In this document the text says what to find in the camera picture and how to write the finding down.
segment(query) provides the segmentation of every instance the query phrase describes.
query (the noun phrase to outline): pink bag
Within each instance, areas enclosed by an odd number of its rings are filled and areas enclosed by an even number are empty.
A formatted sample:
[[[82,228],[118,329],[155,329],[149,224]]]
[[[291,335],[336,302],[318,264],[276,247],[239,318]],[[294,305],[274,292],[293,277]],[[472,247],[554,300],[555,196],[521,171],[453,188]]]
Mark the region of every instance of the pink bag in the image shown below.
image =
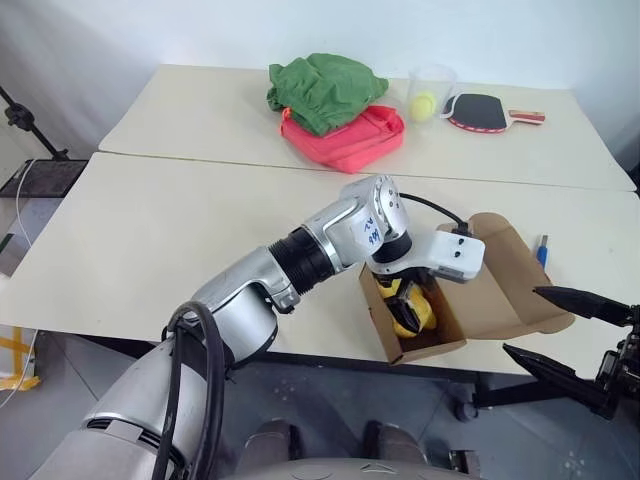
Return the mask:
[[[291,118],[291,109],[282,112],[280,133],[316,163],[346,173],[356,173],[365,165],[402,145],[404,122],[395,109],[369,106],[351,123],[317,137]]]

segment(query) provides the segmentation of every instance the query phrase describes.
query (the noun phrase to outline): white table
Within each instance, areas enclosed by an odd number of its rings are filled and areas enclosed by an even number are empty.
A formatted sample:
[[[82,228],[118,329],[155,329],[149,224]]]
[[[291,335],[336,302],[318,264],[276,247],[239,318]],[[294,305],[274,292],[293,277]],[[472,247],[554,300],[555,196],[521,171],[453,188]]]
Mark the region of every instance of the white table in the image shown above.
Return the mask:
[[[211,276],[284,237],[360,178],[332,172],[98,153],[0,295],[0,323],[158,340],[173,309]],[[549,235],[558,285],[622,302],[640,291],[640,201],[629,192],[396,177],[402,191],[462,216],[495,211],[529,245]],[[446,218],[408,205],[413,224]],[[280,316],[277,352],[385,361],[357,282],[327,280]],[[577,319],[554,334],[510,343],[595,375],[626,333]],[[467,346],[417,365],[522,373],[501,342]]]
[[[398,106],[407,82],[393,80],[380,103]],[[100,150],[128,155],[322,170],[279,135],[262,70],[165,65]],[[635,190],[571,92],[460,85],[490,93],[505,106],[544,111],[544,125],[515,124],[498,135],[471,133],[438,119],[408,128],[405,144],[365,173]]]

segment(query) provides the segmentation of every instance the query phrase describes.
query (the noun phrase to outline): ping pong paddle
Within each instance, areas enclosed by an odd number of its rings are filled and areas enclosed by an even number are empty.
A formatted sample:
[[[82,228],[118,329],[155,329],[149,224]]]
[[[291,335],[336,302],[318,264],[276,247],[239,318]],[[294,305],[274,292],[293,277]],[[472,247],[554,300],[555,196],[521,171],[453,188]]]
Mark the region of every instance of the ping pong paddle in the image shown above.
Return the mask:
[[[444,108],[443,118],[456,127],[479,133],[501,133],[513,122],[540,125],[545,120],[542,112],[506,110],[498,97],[477,93],[461,93],[451,97]]]

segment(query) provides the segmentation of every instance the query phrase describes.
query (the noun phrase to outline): cardboard box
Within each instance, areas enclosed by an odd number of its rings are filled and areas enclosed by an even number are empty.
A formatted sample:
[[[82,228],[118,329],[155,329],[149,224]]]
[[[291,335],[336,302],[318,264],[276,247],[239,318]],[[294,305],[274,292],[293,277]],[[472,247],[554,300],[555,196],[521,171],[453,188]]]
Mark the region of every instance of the cardboard box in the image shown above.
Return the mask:
[[[533,293],[534,287],[551,282],[507,219],[478,213],[470,224],[474,236],[486,245],[478,276],[465,284],[430,279],[422,285],[438,321],[435,330],[398,338],[373,274],[366,266],[362,270],[360,284],[390,363],[450,352],[468,338],[506,340],[533,332],[555,333],[573,323],[572,314]]]

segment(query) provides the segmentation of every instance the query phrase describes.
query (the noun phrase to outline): gray floor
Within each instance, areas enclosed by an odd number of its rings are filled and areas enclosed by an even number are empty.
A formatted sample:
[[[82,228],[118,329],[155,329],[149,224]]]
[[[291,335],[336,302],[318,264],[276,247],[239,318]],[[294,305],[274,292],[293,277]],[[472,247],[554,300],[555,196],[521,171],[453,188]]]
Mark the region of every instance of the gray floor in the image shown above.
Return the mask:
[[[72,335],[47,333],[38,345],[42,384],[0,410],[3,480],[28,478],[132,363]],[[411,432],[436,464],[449,449],[477,450],[488,479],[639,478],[637,408],[607,422],[568,400],[553,400],[483,411],[463,424],[451,406],[467,395],[468,386],[443,381],[250,364],[227,382],[223,470],[232,468],[262,422],[281,417],[298,425],[308,456],[357,454],[365,423],[377,419]]]

